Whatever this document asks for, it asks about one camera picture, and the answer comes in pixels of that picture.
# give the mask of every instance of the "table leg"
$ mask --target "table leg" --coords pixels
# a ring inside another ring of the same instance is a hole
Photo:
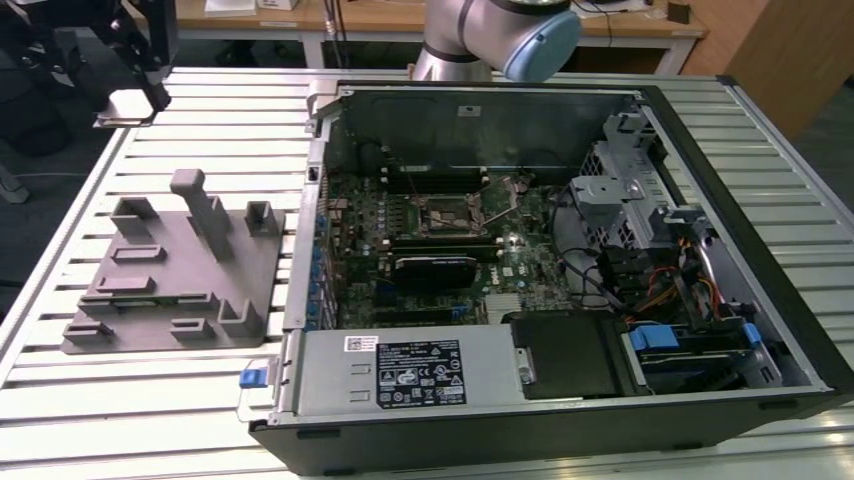
[[[657,75],[679,75],[695,43],[697,39],[689,37],[675,38],[673,40],[673,45],[665,52],[662,61],[655,69]]]
[[[323,40],[322,32],[302,32],[300,42],[306,52],[306,66],[312,69],[326,68],[323,61]]]

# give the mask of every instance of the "metal table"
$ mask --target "metal table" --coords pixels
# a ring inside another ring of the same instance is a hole
[[[176,69],[156,124],[118,131],[0,329],[0,469],[19,478],[292,478],[235,413],[238,373],[279,350],[292,233],[308,153],[312,70]],[[402,72],[348,77],[403,79]],[[698,77],[569,75],[555,82],[658,84],[849,361],[854,360],[854,217],[739,88]],[[114,233],[123,194],[182,208],[176,168],[203,168],[226,208],[270,200],[290,211],[268,342],[259,348],[67,356],[59,351]],[[687,180],[674,175],[691,197]],[[263,415],[263,391],[247,399]],[[854,413],[762,427],[713,448],[450,468],[379,478],[847,478]]]

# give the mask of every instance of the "white sticker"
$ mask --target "white sticker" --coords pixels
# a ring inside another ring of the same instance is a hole
[[[282,28],[296,28],[298,24],[295,22],[260,22],[262,27],[282,27]]]
[[[375,352],[379,337],[344,337],[346,352]]]

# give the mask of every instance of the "wooden desk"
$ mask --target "wooden desk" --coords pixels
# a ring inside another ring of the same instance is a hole
[[[662,7],[666,0],[657,0]],[[303,43],[308,68],[324,68],[326,41],[323,0],[302,0],[292,11],[259,9],[251,17],[207,18],[204,0],[178,0],[182,38],[228,40],[298,40]],[[424,8],[386,0],[343,1],[343,17],[351,41],[423,41]],[[611,15],[611,35],[605,16],[585,19],[583,47],[651,48],[665,50],[657,73],[678,74],[706,27],[693,21],[682,25],[650,18],[647,12]]]

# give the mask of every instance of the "blue latch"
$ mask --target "blue latch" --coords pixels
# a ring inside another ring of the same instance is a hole
[[[679,340],[667,325],[642,325],[629,332],[635,351],[647,348],[679,348]]]
[[[747,341],[750,342],[751,347],[758,347],[759,345],[762,345],[762,334],[759,333],[759,329],[753,323],[743,324],[742,331],[747,336]]]
[[[240,388],[267,388],[267,368],[247,368],[242,371]]]

